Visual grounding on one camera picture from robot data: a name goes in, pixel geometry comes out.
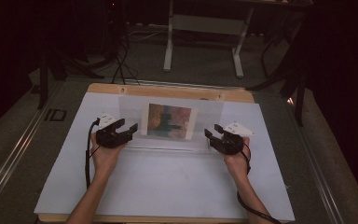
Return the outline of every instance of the dark background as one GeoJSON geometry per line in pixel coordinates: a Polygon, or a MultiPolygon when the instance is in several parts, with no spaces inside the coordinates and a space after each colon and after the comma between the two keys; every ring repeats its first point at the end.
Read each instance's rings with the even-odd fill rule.
{"type": "MultiPolygon", "coordinates": [[[[313,90],[358,182],[358,1],[314,3],[284,60],[296,61],[298,73],[307,73],[306,85],[313,90]]],[[[195,3],[186,1],[178,7],[196,8],[191,4],[195,3]]],[[[167,7],[165,0],[128,1],[128,21],[166,24],[167,7]]],[[[218,9],[211,5],[202,13],[242,16],[235,4],[218,9]]],[[[39,66],[41,32],[47,31],[48,38],[72,57],[81,58],[87,46],[100,47],[101,38],[84,43],[77,37],[85,22],[79,22],[75,14],[69,0],[20,4],[0,0],[0,117],[32,88],[28,74],[39,66]]],[[[103,18],[94,22],[99,24],[103,18]]],[[[255,33],[268,31],[265,23],[253,23],[258,23],[253,27],[255,33]]]]}

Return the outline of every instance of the picture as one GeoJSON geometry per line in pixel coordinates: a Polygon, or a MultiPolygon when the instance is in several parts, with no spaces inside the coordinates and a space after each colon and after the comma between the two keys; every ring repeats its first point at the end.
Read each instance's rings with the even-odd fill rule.
{"type": "Polygon", "coordinates": [[[142,115],[142,134],[191,139],[196,116],[196,108],[148,104],[145,105],[142,115]]]}

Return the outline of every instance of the hand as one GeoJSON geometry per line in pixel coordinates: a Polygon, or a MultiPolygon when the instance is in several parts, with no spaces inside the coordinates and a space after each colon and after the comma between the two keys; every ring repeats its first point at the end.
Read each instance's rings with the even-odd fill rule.
{"type": "Polygon", "coordinates": [[[110,176],[113,169],[115,169],[121,149],[126,145],[123,144],[115,148],[102,147],[97,144],[96,133],[91,135],[91,142],[91,154],[92,160],[94,161],[95,174],[110,176]]]}
{"type": "MultiPolygon", "coordinates": [[[[246,155],[246,157],[251,159],[251,151],[248,148],[250,139],[249,137],[243,137],[243,149],[242,152],[246,155]]],[[[243,157],[241,153],[237,153],[235,155],[223,155],[228,171],[234,178],[234,180],[238,180],[239,178],[246,177],[248,175],[248,164],[246,159],[243,157]]]]}

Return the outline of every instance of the forearm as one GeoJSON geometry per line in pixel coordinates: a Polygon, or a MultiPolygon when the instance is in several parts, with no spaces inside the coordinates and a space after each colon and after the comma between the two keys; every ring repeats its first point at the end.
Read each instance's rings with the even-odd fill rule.
{"type": "Polygon", "coordinates": [[[109,176],[96,174],[66,223],[92,223],[109,176]]]}
{"type": "MultiPolygon", "coordinates": [[[[266,214],[269,216],[269,211],[267,210],[266,206],[261,202],[261,200],[258,198],[257,194],[255,193],[255,190],[253,189],[252,185],[249,182],[249,179],[247,176],[245,177],[239,177],[235,180],[238,193],[241,196],[242,201],[249,207],[253,208],[254,210],[266,214]]],[[[270,224],[268,220],[265,220],[262,217],[259,217],[249,211],[246,211],[248,214],[249,222],[252,224],[255,223],[268,223],[270,224]]]]}

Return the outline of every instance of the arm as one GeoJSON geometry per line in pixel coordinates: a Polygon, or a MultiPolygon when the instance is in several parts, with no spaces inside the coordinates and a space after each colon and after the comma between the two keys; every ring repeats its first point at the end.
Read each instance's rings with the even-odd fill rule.
{"type": "MultiPolygon", "coordinates": [[[[249,146],[249,138],[243,138],[243,142],[244,144],[246,144],[246,146],[243,146],[242,152],[246,155],[247,158],[250,159],[251,153],[249,148],[247,147],[249,146]]],[[[223,155],[223,157],[227,169],[235,181],[235,185],[237,186],[237,190],[242,198],[242,201],[254,210],[269,216],[269,211],[256,195],[255,190],[253,189],[248,179],[248,166],[245,158],[240,153],[231,156],[223,155]]],[[[251,212],[246,212],[249,217],[249,222],[252,224],[271,223],[270,221],[259,217],[251,212]]]]}
{"type": "Polygon", "coordinates": [[[100,147],[96,143],[95,133],[91,135],[92,155],[95,166],[95,175],[74,211],[66,220],[66,223],[92,223],[98,204],[103,197],[108,179],[115,169],[117,159],[124,145],[116,148],[100,147]]]}

